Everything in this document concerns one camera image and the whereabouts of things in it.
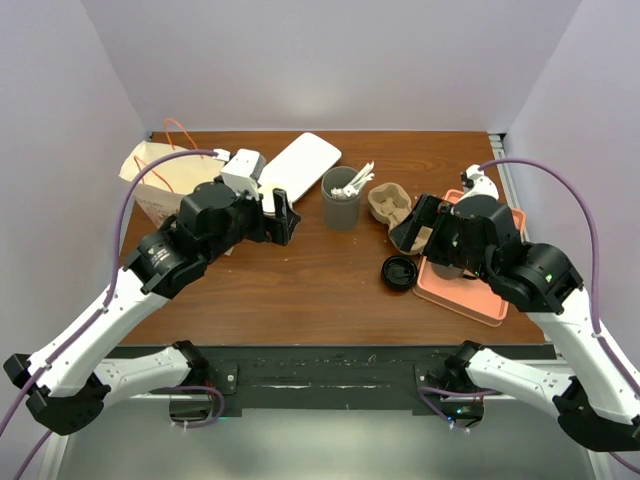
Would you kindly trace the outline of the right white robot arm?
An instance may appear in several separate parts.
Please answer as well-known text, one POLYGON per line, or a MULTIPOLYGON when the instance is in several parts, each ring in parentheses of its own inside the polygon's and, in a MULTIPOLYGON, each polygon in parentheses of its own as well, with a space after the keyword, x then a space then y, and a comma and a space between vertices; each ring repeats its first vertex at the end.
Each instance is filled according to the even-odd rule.
POLYGON ((552 416, 563 432, 596 452, 639 448, 639 375, 591 311, 589 293, 558 248, 523 241, 511 209, 488 195, 455 204, 423 195, 390 236, 406 249, 431 235, 422 251, 432 264, 473 273, 525 313, 560 351, 572 372, 554 374, 465 341, 444 363, 450 393, 496 391, 552 416))

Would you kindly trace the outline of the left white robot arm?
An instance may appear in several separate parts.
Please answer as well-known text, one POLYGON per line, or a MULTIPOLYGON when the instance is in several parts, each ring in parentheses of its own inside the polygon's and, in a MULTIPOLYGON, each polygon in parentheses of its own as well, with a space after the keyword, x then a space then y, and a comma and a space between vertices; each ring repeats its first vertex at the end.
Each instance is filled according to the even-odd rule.
POLYGON ((261 197, 236 193, 219 179, 198 185, 182 198, 176 214, 117 264, 105 294, 62 334, 36 353, 9 357, 3 368, 26 394, 34 420, 66 436, 138 394, 200 390, 209 363, 189 341, 123 362, 106 357, 135 326, 240 242, 287 245, 300 217, 285 190, 273 189, 272 198, 275 212, 266 214, 261 197))

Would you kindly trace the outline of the beige paper takeout bag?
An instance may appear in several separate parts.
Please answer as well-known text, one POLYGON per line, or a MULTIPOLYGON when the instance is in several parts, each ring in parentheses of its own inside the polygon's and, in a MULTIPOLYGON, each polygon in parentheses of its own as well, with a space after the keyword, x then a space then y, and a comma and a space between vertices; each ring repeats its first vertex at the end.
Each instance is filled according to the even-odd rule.
MULTIPOLYGON (((185 148, 172 141, 168 130, 170 123, 182 131, 192 149, 198 148, 182 124, 173 118, 167 118, 164 121, 167 143, 141 141, 123 162, 119 173, 121 179, 132 182, 152 161, 170 153, 185 151, 185 148)), ((223 154, 223 160, 191 155, 163 163, 140 180, 133 197, 154 226, 160 227, 170 215, 178 212, 185 195, 190 194, 199 184, 212 181, 219 175, 227 158, 227 154, 223 154)))

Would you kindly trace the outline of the stack of paper cups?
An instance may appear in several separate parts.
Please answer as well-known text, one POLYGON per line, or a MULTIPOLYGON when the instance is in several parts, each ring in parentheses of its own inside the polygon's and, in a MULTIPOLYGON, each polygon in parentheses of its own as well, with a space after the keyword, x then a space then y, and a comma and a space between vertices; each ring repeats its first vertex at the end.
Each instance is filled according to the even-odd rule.
POLYGON ((258 192, 262 198, 262 210, 266 215, 275 215, 275 202, 273 195, 273 191, 275 189, 282 189, 282 186, 277 183, 270 183, 261 185, 258 189, 258 192))

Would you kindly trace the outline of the cardboard cup carrier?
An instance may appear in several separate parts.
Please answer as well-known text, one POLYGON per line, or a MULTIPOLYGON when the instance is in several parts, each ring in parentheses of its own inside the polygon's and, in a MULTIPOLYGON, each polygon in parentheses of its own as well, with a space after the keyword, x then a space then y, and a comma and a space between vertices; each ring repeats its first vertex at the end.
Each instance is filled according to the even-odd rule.
POLYGON ((412 210, 412 200, 404 188, 393 182, 383 183, 373 187, 367 199, 372 216, 388 226, 388 236, 392 245, 405 255, 420 254, 431 235, 430 228, 422 227, 410 248, 401 248, 391 235, 392 230, 399 226, 412 210))

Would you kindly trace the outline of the white oblong tray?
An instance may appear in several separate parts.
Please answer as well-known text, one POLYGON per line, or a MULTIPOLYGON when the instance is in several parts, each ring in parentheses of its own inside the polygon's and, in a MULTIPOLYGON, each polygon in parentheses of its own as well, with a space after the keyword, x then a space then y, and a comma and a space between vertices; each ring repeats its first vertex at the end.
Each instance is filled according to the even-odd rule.
POLYGON ((259 185, 281 185, 293 204, 341 157, 342 152, 337 147, 313 133, 305 132, 266 164, 259 185))

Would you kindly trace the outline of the grey cylindrical holder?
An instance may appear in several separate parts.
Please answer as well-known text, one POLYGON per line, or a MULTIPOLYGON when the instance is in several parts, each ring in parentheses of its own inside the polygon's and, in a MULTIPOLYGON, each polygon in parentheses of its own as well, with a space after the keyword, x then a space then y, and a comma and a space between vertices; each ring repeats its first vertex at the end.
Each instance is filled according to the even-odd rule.
POLYGON ((358 221, 361 195, 339 199, 332 194, 334 189, 345 187, 356 174, 351 167, 338 166, 328 170, 322 178, 322 218, 332 231, 350 231, 358 221))

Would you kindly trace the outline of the salmon pink tray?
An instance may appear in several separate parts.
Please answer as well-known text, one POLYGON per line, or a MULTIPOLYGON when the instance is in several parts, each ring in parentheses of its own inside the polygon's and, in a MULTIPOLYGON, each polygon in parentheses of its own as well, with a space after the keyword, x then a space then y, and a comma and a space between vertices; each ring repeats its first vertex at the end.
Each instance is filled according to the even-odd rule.
POLYGON ((509 304, 469 271, 430 263, 425 257, 413 292, 420 298, 466 316, 499 327, 506 318, 509 304))

